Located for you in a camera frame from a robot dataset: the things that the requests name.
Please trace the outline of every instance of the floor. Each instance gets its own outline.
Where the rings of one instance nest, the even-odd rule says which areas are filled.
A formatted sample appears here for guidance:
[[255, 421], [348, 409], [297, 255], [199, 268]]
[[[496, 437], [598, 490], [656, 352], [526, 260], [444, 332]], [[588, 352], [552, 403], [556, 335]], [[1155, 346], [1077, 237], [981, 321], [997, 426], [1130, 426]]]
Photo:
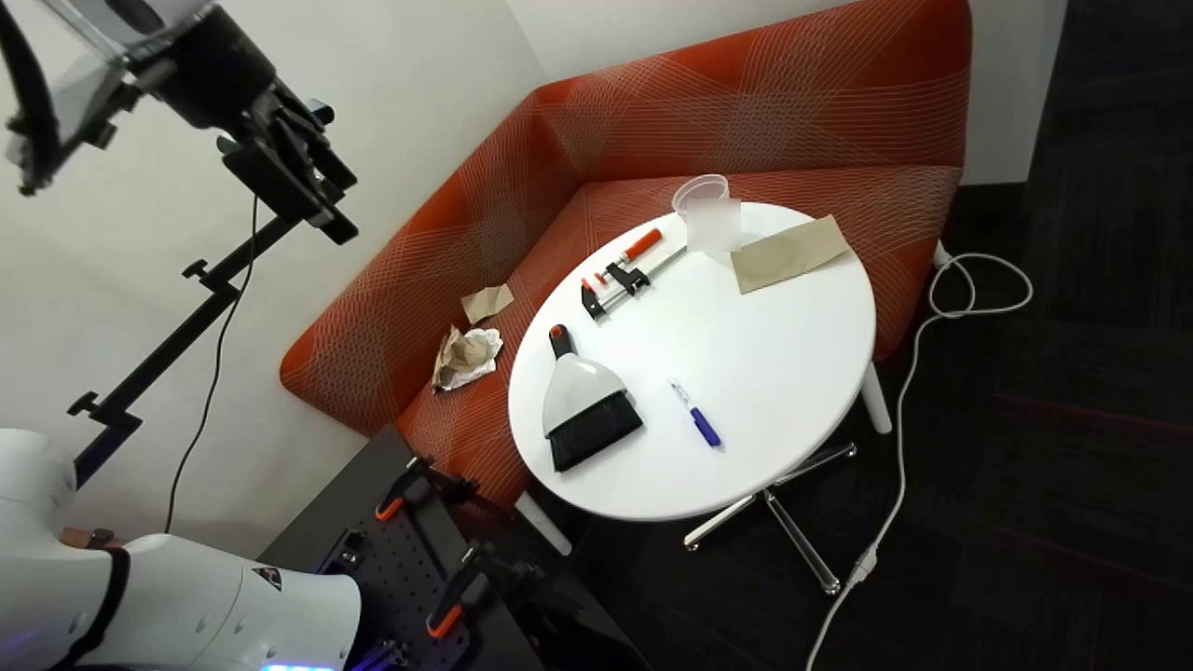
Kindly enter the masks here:
[[[1188, 34], [1187, 3], [1069, 0], [1028, 186], [961, 191], [947, 237], [1020, 260], [1040, 294], [925, 339], [911, 501], [815, 667], [1193, 667]], [[894, 491], [892, 440], [845, 432], [854, 464], [784, 491], [844, 571]], [[659, 671], [800, 667], [828, 613], [763, 513], [698, 555], [677, 526], [570, 529], [577, 573]]]

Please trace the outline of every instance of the pen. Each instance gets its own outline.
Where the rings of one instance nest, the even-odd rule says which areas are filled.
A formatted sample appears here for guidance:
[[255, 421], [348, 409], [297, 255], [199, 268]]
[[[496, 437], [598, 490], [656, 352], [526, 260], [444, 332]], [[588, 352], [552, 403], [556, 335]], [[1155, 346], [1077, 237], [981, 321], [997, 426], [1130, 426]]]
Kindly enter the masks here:
[[687, 413], [693, 418], [698, 432], [706, 437], [708, 449], [718, 449], [718, 437], [711, 429], [711, 421], [706, 418], [706, 409], [677, 388], [674, 388], [674, 398], [687, 408]]

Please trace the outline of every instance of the white cable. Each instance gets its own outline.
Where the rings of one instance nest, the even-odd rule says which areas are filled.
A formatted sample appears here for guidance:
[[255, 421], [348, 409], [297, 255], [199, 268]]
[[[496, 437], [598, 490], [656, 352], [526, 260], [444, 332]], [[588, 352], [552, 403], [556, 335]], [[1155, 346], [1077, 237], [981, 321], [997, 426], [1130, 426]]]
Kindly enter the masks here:
[[[967, 260], [988, 260], [988, 267], [1008, 268], [1009, 275], [1020, 279], [1020, 300], [1017, 300], [1017, 303], [1008, 303], [1008, 305], [977, 305], [977, 283], [972, 283]], [[938, 279], [943, 279], [949, 268], [961, 272], [961, 279], [967, 279], [967, 305], [961, 305], [961, 311], [943, 311], [943, 305], [936, 303], [936, 286], [938, 286]], [[931, 311], [931, 319], [920, 321], [920, 327], [916, 327], [916, 335], [913, 335], [913, 345], [911, 345], [911, 370], [906, 370], [906, 376], [901, 376], [901, 385], [900, 385], [900, 398], [894, 398], [894, 472], [900, 472], [894, 504], [892, 504], [881, 534], [876, 534], [876, 539], [865, 546], [865, 552], [858, 555], [858, 565], [854, 565], [854, 571], [849, 571], [849, 577], [845, 577], [845, 588], [830, 602], [830, 607], [828, 607], [828, 614], [825, 614], [825, 622], [821, 622], [821, 636], [815, 636], [815, 642], [812, 642], [812, 648], [810, 648], [804, 671], [815, 667], [821, 644], [825, 644], [825, 639], [828, 639], [838, 607], [849, 602], [854, 587], [862, 587], [862, 581], [872, 573], [872, 566], [881, 565], [881, 546], [889, 542], [889, 534], [892, 534], [892, 526], [894, 526], [894, 520], [900, 520], [900, 513], [901, 513], [901, 501], [906, 501], [901, 403], [906, 403], [906, 393], [911, 393], [911, 385], [913, 385], [913, 376], [916, 376], [916, 370], [920, 370], [920, 339], [925, 339], [925, 332], [927, 332], [936, 321], [968, 321], [968, 319], [1017, 313], [1017, 311], [1027, 311], [1027, 305], [1033, 303], [1033, 294], [1038, 294], [1038, 286], [1033, 286], [1028, 272], [1020, 272], [1017, 267], [1009, 267], [1008, 259], [997, 259], [997, 255], [956, 255], [956, 259], [947, 259], [943, 268], [936, 268], [936, 275], [931, 275], [931, 283], [927, 283], [927, 311]]]

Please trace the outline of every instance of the table top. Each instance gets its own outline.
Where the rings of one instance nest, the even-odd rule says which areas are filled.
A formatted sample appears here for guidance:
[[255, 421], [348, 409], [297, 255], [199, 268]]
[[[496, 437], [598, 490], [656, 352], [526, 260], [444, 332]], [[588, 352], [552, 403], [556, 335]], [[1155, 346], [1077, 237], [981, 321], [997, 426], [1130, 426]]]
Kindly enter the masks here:
[[[804, 212], [733, 203], [746, 240]], [[531, 474], [558, 501], [628, 521], [674, 521], [718, 513], [804, 464], [854, 408], [872, 360], [872, 286], [854, 255], [797, 279], [737, 294], [732, 267], [706, 252], [674, 259], [650, 291], [605, 321], [583, 311], [583, 279], [640, 233], [659, 228], [667, 255], [691, 244], [674, 212], [656, 218], [585, 259], [536, 311], [511, 370], [506, 418]], [[546, 440], [546, 393], [556, 370], [549, 327], [568, 324], [583, 360], [624, 376], [640, 426], [634, 437], [556, 474]], [[715, 426], [708, 449], [677, 385]]]

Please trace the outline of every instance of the power cord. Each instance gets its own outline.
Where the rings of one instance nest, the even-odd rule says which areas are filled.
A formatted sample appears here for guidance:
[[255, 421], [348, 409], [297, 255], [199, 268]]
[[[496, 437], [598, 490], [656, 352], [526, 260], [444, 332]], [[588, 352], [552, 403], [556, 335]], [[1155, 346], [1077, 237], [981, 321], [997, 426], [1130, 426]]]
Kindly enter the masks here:
[[[1008, 305], [977, 305], [977, 279], [972, 279], [972, 272], [967, 268], [967, 260], [984, 260], [984, 267], [1008, 268], [1013, 279], [1020, 279], [1020, 300], [1017, 300], [1017, 303], [1008, 303]], [[1008, 259], [997, 259], [997, 255], [956, 255], [956, 259], [949, 259], [943, 247], [936, 247], [936, 267], [938, 267], [938, 268], [936, 268], [936, 275], [931, 275], [931, 283], [927, 283], [927, 311], [931, 311], [931, 319], [920, 321], [920, 327], [913, 332], [911, 370], [906, 370], [901, 388], [900, 388], [900, 398], [894, 398], [894, 472], [900, 472], [894, 504], [892, 504], [881, 534], [876, 534], [876, 539], [865, 546], [865, 552], [858, 555], [858, 565], [854, 565], [854, 571], [849, 571], [849, 577], [845, 577], [845, 588], [830, 602], [830, 607], [828, 607], [828, 614], [825, 614], [825, 622], [821, 622], [821, 636], [815, 636], [815, 642], [812, 642], [812, 653], [810, 653], [810, 662], [804, 662], [804, 671], [815, 667], [821, 644], [825, 644], [825, 639], [828, 639], [838, 607], [849, 602], [854, 587], [862, 587], [862, 581], [876, 571], [876, 565], [881, 565], [881, 546], [889, 542], [889, 534], [892, 534], [892, 526], [894, 526], [894, 520], [900, 520], [900, 513], [901, 513], [901, 501], [906, 501], [901, 408], [906, 408], [906, 393], [911, 393], [911, 385], [913, 385], [913, 376], [916, 376], [916, 370], [920, 370], [920, 339], [925, 339], [925, 332], [927, 332], [931, 324], [938, 324], [938, 321], [1008, 319], [1008, 313], [1027, 311], [1027, 305], [1033, 303], [1033, 294], [1038, 294], [1028, 272], [1020, 272], [1017, 267], [1009, 267]], [[961, 311], [943, 311], [938, 300], [936, 300], [938, 279], [943, 279], [947, 272], [957, 272], [961, 283], [967, 283], [967, 305], [961, 305]]]
[[[250, 218], [250, 237], [255, 237], [255, 240], [256, 240], [256, 228], [262, 228], [256, 206], [262, 206], [262, 198], [255, 198], [255, 218]], [[250, 283], [255, 283], [255, 260], [245, 267], [245, 279], [240, 283], [240, 294], [234, 294], [234, 303], [230, 303], [230, 311], [229, 311], [229, 319], [222, 319], [222, 324], [220, 324], [220, 335], [216, 335], [214, 380], [210, 380], [210, 393], [205, 393], [205, 398], [203, 398], [194, 437], [189, 437], [189, 444], [186, 444], [186, 452], [181, 452], [181, 459], [179, 459], [179, 467], [177, 467], [177, 483], [172, 483], [172, 495], [167, 495], [165, 526], [162, 526], [165, 534], [177, 529], [179, 484], [181, 484], [186, 464], [189, 464], [203, 432], [210, 429], [214, 403], [216, 403], [216, 388], [220, 388], [220, 373], [222, 373], [222, 339], [229, 339], [230, 319], [234, 319], [240, 303], [245, 300]]]

